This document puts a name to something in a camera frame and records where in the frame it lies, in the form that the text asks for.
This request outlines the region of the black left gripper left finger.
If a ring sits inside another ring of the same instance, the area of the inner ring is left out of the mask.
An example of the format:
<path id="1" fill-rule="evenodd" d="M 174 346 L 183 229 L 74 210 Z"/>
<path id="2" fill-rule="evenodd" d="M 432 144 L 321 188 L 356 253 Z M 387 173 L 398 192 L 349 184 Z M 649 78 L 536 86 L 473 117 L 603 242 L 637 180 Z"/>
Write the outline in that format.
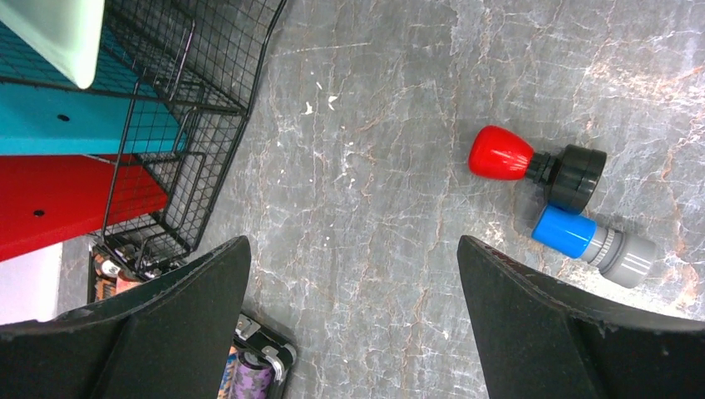
<path id="1" fill-rule="evenodd" d="M 250 262 L 240 236 L 114 297 L 2 326 L 2 397 L 216 397 Z"/>

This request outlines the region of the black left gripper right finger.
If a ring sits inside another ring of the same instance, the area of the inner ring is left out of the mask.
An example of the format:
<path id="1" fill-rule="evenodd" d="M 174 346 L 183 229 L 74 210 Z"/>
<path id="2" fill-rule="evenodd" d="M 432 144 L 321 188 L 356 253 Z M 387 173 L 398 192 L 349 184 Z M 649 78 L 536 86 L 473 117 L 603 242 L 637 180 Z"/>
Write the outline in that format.
<path id="1" fill-rule="evenodd" d="M 469 235 L 457 261 L 490 397 L 703 397 L 703 323 L 588 293 Z"/>

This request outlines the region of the red clipboard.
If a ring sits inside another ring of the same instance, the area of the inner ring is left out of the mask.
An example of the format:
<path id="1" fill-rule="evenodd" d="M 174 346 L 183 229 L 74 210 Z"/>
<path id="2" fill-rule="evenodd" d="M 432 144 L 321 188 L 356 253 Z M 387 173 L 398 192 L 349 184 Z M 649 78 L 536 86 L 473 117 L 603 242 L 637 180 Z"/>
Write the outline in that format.
<path id="1" fill-rule="evenodd" d="M 168 196 L 131 155 L 2 156 L 1 259 L 163 209 Z"/>

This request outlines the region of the teal blue clipboard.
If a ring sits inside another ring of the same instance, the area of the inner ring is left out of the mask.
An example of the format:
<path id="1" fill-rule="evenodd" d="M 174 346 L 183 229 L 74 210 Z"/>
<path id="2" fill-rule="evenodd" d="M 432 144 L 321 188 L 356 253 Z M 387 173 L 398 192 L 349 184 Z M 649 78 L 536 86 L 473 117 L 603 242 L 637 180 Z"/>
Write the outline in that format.
<path id="1" fill-rule="evenodd" d="M 108 29 L 101 45 L 93 85 L 80 91 L 1 27 L 2 155 L 114 155 L 184 147 L 179 122 L 157 92 L 139 81 Z"/>

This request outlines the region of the black wire mesh organizer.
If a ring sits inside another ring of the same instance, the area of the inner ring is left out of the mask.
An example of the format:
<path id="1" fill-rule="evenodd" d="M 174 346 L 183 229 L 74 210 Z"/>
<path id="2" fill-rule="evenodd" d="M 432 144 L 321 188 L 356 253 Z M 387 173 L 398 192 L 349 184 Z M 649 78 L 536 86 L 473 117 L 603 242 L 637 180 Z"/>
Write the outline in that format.
<path id="1" fill-rule="evenodd" d="M 2 260 L 94 234 L 151 278 L 194 252 L 284 7 L 2 2 Z"/>

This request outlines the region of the light green clipboard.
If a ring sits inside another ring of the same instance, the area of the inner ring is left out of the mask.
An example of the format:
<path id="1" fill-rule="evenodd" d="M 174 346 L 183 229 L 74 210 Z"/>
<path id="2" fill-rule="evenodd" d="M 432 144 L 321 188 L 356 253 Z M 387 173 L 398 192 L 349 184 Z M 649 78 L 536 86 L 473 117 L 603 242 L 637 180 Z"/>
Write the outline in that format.
<path id="1" fill-rule="evenodd" d="M 1 22 L 80 89 L 91 86 L 104 0 L 1 0 Z"/>

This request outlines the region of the purple chip stack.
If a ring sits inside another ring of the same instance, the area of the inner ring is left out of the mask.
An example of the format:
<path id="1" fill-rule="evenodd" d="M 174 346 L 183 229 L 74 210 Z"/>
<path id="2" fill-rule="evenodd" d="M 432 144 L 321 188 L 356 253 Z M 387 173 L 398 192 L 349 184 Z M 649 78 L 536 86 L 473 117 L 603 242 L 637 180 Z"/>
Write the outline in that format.
<path id="1" fill-rule="evenodd" d="M 273 366 L 253 352 L 238 352 L 229 398 L 265 399 L 274 380 Z"/>

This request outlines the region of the orange black chip stack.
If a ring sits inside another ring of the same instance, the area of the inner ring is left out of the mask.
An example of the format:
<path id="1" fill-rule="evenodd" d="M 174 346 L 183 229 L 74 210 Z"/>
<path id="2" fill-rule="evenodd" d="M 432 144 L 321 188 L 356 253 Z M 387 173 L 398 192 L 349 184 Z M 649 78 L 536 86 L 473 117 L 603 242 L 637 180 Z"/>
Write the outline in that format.
<path id="1" fill-rule="evenodd" d="M 91 251 L 90 265 L 88 298 L 92 302 L 112 298 L 119 293 L 142 285 L 137 277 L 128 270 L 124 270 L 98 248 Z"/>

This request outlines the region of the black poker chip case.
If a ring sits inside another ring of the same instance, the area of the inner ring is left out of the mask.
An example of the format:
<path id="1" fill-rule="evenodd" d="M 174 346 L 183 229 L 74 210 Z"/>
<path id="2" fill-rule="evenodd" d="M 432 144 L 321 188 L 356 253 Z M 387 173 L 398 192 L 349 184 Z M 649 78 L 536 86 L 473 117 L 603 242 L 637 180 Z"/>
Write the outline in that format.
<path id="1" fill-rule="evenodd" d="M 88 278 L 87 278 L 87 302 L 94 303 L 88 298 L 89 294 L 89 273 L 91 272 L 91 251 L 98 248 L 104 254 L 112 258 L 104 249 L 92 245 L 88 251 Z M 274 380 L 269 386 L 266 398 L 281 398 L 284 395 L 288 382 L 289 372 L 293 369 L 298 354 L 293 342 L 281 333 L 274 331 L 269 326 L 255 320 L 252 316 L 241 313 L 234 330 L 234 334 L 229 347 L 229 354 L 226 357 L 224 373 L 218 390 L 218 398 L 229 398 L 229 389 L 234 372 L 234 361 L 238 352 L 253 352 L 259 357 L 269 362 L 274 369 Z"/>

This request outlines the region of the blue grey small cylinder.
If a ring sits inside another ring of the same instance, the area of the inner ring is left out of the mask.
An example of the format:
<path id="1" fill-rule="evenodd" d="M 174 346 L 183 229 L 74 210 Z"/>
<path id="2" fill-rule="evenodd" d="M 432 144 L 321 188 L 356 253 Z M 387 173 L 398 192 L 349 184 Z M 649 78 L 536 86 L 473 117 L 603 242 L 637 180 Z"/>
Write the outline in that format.
<path id="1" fill-rule="evenodd" d="M 595 267 L 609 281 L 635 288 L 648 276 L 656 259 L 656 244 L 636 234 L 598 225 L 581 214 L 546 206 L 532 239 L 563 255 Z"/>

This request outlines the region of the red black stamp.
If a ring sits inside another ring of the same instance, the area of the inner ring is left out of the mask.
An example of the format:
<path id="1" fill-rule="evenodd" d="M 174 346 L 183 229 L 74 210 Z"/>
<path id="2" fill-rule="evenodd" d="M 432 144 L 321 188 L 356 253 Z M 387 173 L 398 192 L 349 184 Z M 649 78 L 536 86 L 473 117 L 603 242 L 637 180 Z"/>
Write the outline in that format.
<path id="1" fill-rule="evenodd" d="M 468 156 L 471 173 L 491 180 L 527 179 L 544 190 L 547 204 L 580 214 L 591 200 L 606 165 L 607 154 L 577 145 L 561 152 L 537 152 L 515 133 L 485 126 Z"/>

